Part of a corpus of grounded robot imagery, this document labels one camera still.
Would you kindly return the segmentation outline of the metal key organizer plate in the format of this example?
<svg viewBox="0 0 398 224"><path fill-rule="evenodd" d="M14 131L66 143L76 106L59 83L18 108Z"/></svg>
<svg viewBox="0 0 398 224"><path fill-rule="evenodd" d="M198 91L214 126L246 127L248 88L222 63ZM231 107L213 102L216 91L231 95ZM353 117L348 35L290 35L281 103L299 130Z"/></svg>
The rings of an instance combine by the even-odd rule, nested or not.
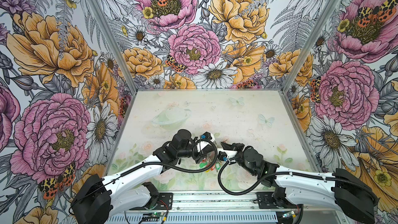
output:
<svg viewBox="0 0 398 224"><path fill-rule="evenodd" d="M207 146L207 154L206 154L206 170L210 170L212 167L216 165L218 162L218 150L217 147L214 144L209 144Z"/></svg>

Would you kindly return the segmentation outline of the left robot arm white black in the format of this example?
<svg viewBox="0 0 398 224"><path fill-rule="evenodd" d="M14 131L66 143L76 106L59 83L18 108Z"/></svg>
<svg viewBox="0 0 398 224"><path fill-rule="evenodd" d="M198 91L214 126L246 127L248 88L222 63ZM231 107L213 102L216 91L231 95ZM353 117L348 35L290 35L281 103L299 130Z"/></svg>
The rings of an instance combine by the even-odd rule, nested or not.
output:
<svg viewBox="0 0 398 224"><path fill-rule="evenodd" d="M69 209L79 224L103 224L109 217L129 209L151 208L159 193L148 180L170 169L189 174L207 171L216 164L217 158L196 170L178 167L178 163L182 158L200 163L209 153L217 153L214 141L215 136L209 132L193 138L188 130L181 129L142 162L113 175L90 176Z"/></svg>

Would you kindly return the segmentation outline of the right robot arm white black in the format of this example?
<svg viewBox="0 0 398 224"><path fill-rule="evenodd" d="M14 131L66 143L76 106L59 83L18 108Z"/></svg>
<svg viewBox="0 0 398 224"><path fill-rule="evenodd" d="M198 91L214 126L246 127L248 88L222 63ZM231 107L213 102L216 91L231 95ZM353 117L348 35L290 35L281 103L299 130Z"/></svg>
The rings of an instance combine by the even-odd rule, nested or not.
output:
<svg viewBox="0 0 398 224"><path fill-rule="evenodd" d="M224 162L220 173L232 164L237 164L256 182L243 191L231 191L223 185L221 175L218 183L231 196L252 192L259 185L273 187L271 203L287 208L294 205L315 205L343 212L347 217L363 224L375 223L375 209L379 199L372 189L344 169L319 173L294 170L276 163L267 162L252 146L241 143L222 143L217 158Z"/></svg>

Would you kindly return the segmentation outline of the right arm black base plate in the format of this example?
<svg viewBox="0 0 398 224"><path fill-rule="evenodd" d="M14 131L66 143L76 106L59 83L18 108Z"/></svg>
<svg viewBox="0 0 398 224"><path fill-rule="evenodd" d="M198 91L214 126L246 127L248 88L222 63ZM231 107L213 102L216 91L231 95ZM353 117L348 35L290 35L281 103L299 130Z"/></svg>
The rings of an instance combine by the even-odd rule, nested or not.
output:
<svg viewBox="0 0 398 224"><path fill-rule="evenodd" d="M285 197L278 196L275 192L257 192L254 204L259 209L296 209L297 205L291 204Z"/></svg>

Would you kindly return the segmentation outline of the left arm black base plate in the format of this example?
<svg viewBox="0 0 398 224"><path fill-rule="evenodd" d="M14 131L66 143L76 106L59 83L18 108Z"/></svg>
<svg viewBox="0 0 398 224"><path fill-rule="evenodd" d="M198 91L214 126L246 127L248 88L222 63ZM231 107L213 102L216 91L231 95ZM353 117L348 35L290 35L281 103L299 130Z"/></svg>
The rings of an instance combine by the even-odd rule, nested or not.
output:
<svg viewBox="0 0 398 224"><path fill-rule="evenodd" d="M143 208L147 210L170 210L173 205L174 194L161 192L157 196L151 196Z"/></svg>

